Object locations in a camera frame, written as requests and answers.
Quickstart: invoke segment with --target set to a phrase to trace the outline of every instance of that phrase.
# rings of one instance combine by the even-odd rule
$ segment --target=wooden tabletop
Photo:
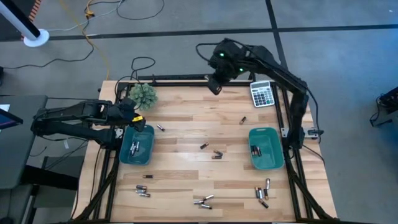
[[[114,101],[115,83],[103,83],[101,100]],[[255,108],[249,87],[223,87],[218,96],[213,95],[207,87],[156,87],[156,90],[159,100],[155,107],[150,111],[139,112],[146,117],[147,124],[155,128],[152,160],[148,166],[120,164],[112,222],[295,220],[286,168],[256,170],[249,157],[248,134],[251,129],[273,127],[278,130],[275,106]],[[281,94],[279,98],[284,112]],[[247,120],[239,125],[243,116]],[[157,129],[156,124],[163,126],[166,132]],[[313,126],[309,108],[303,126]],[[205,142],[210,145],[201,150],[200,146]],[[320,153],[316,141],[305,140],[305,145]],[[75,216],[90,201],[98,148],[93,141],[88,145]],[[211,159],[214,149],[224,153],[221,160]],[[335,217],[335,207],[322,161],[305,149],[301,150],[301,155],[309,191],[325,211]],[[96,167],[95,192],[103,156],[102,150]],[[143,179],[143,174],[152,174],[154,178]],[[255,187],[264,188],[266,178],[271,179],[269,200],[266,201],[268,209],[258,202],[254,192]],[[147,186],[151,198],[138,196],[135,193],[136,185]],[[302,194],[299,189],[297,192],[304,217]],[[193,204],[207,195],[215,196],[208,201],[212,210]],[[108,191],[101,204],[100,218],[104,217],[107,198]]]

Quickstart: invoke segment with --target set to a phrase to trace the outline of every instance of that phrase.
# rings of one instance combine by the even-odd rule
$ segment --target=teal plastic bin
[[[250,146],[260,147],[262,156],[252,155]],[[259,170],[279,169],[284,156],[278,133],[274,128],[255,128],[249,132],[249,153],[253,166]]]
[[[130,148],[133,141],[139,141],[139,151],[131,156]],[[152,157],[154,148],[155,130],[151,125],[145,125],[142,132],[136,131],[132,127],[127,127],[124,133],[122,148],[120,150],[119,160],[124,164],[148,165]]]

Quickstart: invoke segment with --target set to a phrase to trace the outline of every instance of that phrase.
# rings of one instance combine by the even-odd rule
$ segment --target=small green plant
[[[151,109],[157,101],[156,90],[148,83],[143,85],[136,83],[130,90],[129,98],[137,103],[140,110],[144,111]]]

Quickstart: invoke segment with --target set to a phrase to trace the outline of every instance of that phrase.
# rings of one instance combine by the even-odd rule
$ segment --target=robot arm
[[[289,110],[292,127],[286,144],[297,149],[302,147],[305,133],[301,124],[308,103],[307,83],[280,66],[264,46],[244,45],[231,39],[217,44],[208,64],[215,69],[215,73],[208,76],[208,88],[215,95],[220,93],[222,85],[244,72],[268,75],[291,91],[293,98]]]
[[[146,121],[135,113],[135,105],[131,99],[124,98],[116,104],[104,100],[87,100],[66,108],[41,109],[34,117],[30,129],[37,136],[66,134],[94,140],[101,147],[112,148],[116,142],[115,130],[94,130],[92,125],[130,125],[137,131],[142,131]]]

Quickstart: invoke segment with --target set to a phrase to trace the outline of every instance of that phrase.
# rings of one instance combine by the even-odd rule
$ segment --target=calculator display
[[[268,87],[269,82],[264,82],[264,83],[258,83],[258,84],[253,84],[251,85],[251,88],[260,88],[260,87]]]

